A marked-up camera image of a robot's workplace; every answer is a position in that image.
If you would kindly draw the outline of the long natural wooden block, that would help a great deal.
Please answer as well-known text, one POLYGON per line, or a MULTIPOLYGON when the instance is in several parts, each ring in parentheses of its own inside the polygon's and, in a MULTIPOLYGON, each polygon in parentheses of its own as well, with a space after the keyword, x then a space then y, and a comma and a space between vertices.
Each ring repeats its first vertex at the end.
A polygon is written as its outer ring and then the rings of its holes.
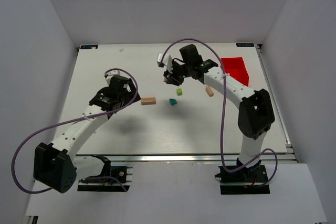
POLYGON ((156 104, 156 98, 155 97, 142 98, 141 104, 142 105, 154 105, 156 104))

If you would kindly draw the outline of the natural wooden arch block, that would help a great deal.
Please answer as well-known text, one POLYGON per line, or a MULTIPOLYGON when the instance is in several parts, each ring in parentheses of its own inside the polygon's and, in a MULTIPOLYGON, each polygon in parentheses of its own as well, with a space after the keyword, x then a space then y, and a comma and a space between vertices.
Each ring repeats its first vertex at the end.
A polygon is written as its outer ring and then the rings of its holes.
POLYGON ((205 91, 206 91, 206 93, 208 94, 209 97, 214 96, 214 92, 213 92, 213 90, 210 86, 206 86, 205 91))

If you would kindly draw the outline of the green wooden cube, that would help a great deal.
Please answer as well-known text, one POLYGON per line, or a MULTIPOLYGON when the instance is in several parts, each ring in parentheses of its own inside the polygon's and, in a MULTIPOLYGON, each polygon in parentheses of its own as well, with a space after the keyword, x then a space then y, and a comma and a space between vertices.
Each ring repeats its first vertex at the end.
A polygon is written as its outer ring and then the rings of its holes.
POLYGON ((182 89, 177 89, 177 90, 176 90, 176 93, 177 93, 177 95, 182 95, 182 94, 183 94, 183 91, 182 91, 182 89))

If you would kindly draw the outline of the red plastic bin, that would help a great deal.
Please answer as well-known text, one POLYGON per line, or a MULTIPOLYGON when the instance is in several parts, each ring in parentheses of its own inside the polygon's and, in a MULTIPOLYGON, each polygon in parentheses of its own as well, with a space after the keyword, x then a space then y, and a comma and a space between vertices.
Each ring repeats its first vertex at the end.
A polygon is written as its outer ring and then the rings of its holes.
POLYGON ((242 57, 221 59, 226 73, 245 86, 249 86, 249 74, 242 57))

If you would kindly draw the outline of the teal wooden triangle block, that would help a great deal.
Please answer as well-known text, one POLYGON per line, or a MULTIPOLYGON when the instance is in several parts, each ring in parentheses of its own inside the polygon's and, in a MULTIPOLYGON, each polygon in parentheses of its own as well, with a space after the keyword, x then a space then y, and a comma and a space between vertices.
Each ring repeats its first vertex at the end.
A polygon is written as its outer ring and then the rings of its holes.
POLYGON ((175 99, 169 99, 169 103, 171 106, 174 106, 177 104, 177 101, 175 99))

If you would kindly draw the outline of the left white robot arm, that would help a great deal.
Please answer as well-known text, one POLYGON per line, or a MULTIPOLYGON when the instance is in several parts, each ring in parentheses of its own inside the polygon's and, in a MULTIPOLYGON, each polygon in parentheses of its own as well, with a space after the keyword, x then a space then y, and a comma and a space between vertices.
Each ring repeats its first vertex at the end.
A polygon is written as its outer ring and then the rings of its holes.
POLYGON ((135 82, 117 73, 106 75, 108 85, 89 101, 79 121, 49 144, 35 149, 35 180, 60 192, 67 192, 77 180, 109 180, 111 162, 104 156, 77 157, 78 151, 95 131, 116 112, 140 100, 135 82))

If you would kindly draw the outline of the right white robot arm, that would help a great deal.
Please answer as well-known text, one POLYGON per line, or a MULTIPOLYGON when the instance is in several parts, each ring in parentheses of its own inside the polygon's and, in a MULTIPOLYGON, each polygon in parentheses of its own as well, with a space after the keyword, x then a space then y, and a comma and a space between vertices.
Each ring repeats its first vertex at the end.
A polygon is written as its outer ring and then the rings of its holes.
POLYGON ((238 110, 237 124, 243 134, 237 168, 256 166, 266 133, 275 121, 268 91, 254 90, 226 74, 213 60, 203 60, 194 44, 181 48, 180 54, 179 62, 167 53, 158 55, 157 65, 165 68, 165 82, 180 86, 185 78, 193 78, 221 93, 225 101, 232 102, 238 110))

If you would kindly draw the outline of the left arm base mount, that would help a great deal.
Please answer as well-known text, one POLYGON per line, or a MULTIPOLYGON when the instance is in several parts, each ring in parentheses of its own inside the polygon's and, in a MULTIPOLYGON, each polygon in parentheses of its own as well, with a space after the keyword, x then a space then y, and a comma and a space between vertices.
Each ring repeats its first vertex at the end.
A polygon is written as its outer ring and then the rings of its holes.
POLYGON ((100 175, 82 179, 78 183, 79 192, 126 193, 132 182, 133 167, 128 165, 110 166, 100 175))

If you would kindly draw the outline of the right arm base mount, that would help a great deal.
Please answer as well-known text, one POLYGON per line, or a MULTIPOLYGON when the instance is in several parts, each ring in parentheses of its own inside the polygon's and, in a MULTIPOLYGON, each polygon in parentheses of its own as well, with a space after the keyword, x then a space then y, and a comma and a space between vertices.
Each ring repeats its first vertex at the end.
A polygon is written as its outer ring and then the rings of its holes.
POLYGON ((242 169, 235 173, 228 173, 222 166, 215 179, 219 181, 221 195, 267 195, 270 194, 267 171, 264 165, 246 171, 242 169))

